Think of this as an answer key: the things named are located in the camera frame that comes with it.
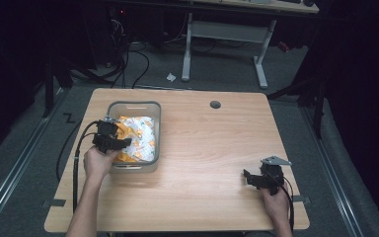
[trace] table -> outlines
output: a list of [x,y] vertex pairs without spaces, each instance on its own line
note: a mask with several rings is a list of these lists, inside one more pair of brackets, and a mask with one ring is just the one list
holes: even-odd
[[[260,93],[97,89],[79,135],[102,119],[114,101],[156,101],[162,106],[158,169],[149,174],[108,174],[100,191],[98,230],[221,231],[270,230],[262,195],[247,186],[243,169],[258,174],[260,160],[287,159],[267,98]],[[213,109],[210,102],[221,107]],[[81,154],[90,147],[85,138]],[[66,232],[72,217],[74,149],[63,172],[44,224],[49,232]],[[79,164],[80,195],[85,173]],[[291,168],[284,176],[299,190]],[[302,202],[294,203],[295,229],[309,219]]]
[[[254,9],[267,9],[272,11],[288,11],[296,13],[317,14],[319,12],[319,8],[316,5],[313,5],[312,7],[307,7],[302,3],[297,4],[275,0],[271,0],[269,3],[266,4],[252,3],[250,1],[243,0],[193,0],[191,1],[191,3],[192,2],[247,7]],[[258,51],[258,56],[254,57],[254,64],[255,69],[257,70],[260,87],[262,89],[266,89],[267,82],[263,68],[263,60],[265,57],[266,49],[269,45],[269,41],[272,37],[275,24],[275,19],[271,20],[267,27],[222,24],[215,22],[205,22],[200,20],[193,21],[192,13],[189,13],[189,20],[187,26],[187,45],[184,56],[182,80],[189,81],[190,79],[190,44],[192,37],[212,38],[218,40],[239,40],[248,42],[258,42],[261,43],[262,46]]]

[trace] hand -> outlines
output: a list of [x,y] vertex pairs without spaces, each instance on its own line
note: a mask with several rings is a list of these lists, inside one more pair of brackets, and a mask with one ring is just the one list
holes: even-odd
[[279,188],[274,196],[270,195],[268,189],[261,189],[261,193],[264,196],[266,213],[272,221],[288,219],[288,209],[290,205],[287,195],[282,188]]
[[107,154],[102,153],[96,146],[92,146],[84,156],[84,166],[87,180],[102,182],[110,171],[113,160],[119,151],[109,150]]

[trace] small white object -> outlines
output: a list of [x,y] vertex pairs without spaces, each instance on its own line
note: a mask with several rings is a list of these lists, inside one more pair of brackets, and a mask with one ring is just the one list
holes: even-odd
[[175,81],[175,79],[177,79],[177,77],[174,76],[174,75],[172,75],[172,73],[169,73],[169,75],[166,77],[166,79],[167,79],[168,81],[173,82],[173,81]]

